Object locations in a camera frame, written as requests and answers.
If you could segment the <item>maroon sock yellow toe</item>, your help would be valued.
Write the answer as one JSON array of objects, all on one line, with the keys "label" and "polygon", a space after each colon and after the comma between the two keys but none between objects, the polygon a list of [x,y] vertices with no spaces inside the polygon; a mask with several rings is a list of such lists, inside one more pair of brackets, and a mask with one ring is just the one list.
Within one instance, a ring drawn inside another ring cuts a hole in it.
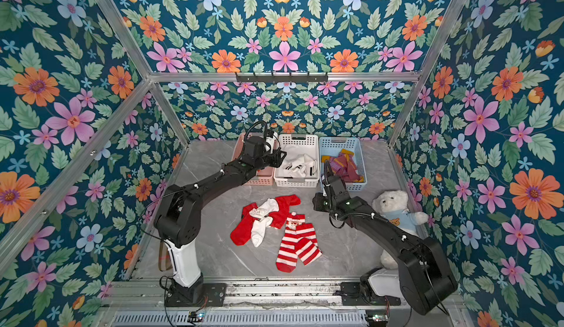
[{"label": "maroon sock yellow toe", "polygon": [[328,161],[332,171],[346,183],[363,183],[364,176],[358,172],[352,151],[342,149],[337,156],[323,155],[322,162]]}]

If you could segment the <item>white ribbed sock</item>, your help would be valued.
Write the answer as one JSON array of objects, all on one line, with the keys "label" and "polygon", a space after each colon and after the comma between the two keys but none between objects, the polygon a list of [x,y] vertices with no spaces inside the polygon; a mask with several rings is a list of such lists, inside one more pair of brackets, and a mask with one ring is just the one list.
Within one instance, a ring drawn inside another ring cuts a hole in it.
[{"label": "white ribbed sock", "polygon": [[254,247],[259,247],[262,244],[266,229],[273,222],[270,214],[278,211],[279,206],[275,199],[268,199],[259,205],[257,209],[251,210],[250,215],[254,219],[251,229],[251,242]]}]

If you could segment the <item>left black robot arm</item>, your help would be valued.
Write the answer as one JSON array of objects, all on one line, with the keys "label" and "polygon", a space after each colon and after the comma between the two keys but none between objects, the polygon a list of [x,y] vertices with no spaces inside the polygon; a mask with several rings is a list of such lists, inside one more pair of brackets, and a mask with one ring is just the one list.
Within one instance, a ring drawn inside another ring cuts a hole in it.
[{"label": "left black robot arm", "polygon": [[280,167],[285,157],[278,134],[266,122],[257,122],[245,133],[239,157],[223,164],[220,171],[187,186],[168,186],[154,217],[154,228],[167,248],[173,268],[172,283],[164,289],[166,306],[194,306],[204,298],[204,276],[195,248],[204,207],[248,183],[258,171]]}]

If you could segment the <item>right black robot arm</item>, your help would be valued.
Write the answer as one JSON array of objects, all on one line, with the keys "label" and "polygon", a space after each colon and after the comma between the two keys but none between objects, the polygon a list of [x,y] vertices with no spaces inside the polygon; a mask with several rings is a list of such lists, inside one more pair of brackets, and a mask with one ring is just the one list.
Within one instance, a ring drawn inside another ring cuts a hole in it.
[{"label": "right black robot arm", "polygon": [[458,282],[439,242],[401,230],[376,213],[367,201],[352,197],[329,161],[324,169],[324,191],[314,197],[314,210],[328,213],[330,221],[341,221],[361,231],[391,255],[398,264],[400,291],[413,310],[426,315],[441,306],[457,290]]}]

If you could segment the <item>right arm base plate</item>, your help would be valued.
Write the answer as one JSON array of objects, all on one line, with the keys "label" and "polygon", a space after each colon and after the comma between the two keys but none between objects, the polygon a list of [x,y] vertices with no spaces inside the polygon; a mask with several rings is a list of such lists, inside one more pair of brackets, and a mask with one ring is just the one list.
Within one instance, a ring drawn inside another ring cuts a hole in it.
[{"label": "right arm base plate", "polygon": [[402,303],[399,298],[377,296],[362,282],[342,282],[334,295],[342,299],[344,306],[400,306]]}]

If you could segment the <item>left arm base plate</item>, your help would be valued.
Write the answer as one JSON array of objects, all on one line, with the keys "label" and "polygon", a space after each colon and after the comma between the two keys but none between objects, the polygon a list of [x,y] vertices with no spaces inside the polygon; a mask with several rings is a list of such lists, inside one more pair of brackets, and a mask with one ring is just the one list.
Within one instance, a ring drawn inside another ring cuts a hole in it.
[{"label": "left arm base plate", "polygon": [[227,285],[223,283],[196,283],[182,287],[173,282],[166,293],[166,307],[219,307],[223,306]]}]

